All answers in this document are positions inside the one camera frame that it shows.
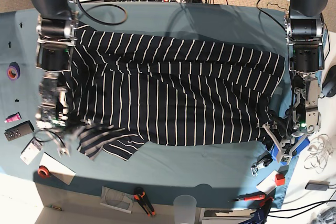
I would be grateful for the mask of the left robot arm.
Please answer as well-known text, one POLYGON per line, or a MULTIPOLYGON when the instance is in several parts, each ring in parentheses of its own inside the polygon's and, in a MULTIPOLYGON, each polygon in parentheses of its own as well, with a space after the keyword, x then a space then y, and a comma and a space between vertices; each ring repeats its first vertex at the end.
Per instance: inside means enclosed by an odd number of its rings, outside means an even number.
POLYGON ((286 32, 291 105, 288 116, 273 116, 263 128, 277 147, 276 160, 288 165, 307 136, 320 130, 318 100, 321 94, 317 73, 324 69, 323 17, 328 0, 287 0, 283 30, 286 32))

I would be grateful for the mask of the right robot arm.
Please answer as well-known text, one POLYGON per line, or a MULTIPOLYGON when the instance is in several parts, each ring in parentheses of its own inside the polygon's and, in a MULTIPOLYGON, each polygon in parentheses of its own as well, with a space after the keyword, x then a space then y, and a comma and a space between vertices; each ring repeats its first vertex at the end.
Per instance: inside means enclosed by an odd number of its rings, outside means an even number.
POLYGON ((38 11, 36 68, 44 71, 39 84, 41 103, 35 118, 39 130, 57 144, 59 155, 69 155, 61 137, 68 120, 68 88, 61 74, 71 70, 78 12, 75 0, 31 0, 38 11))

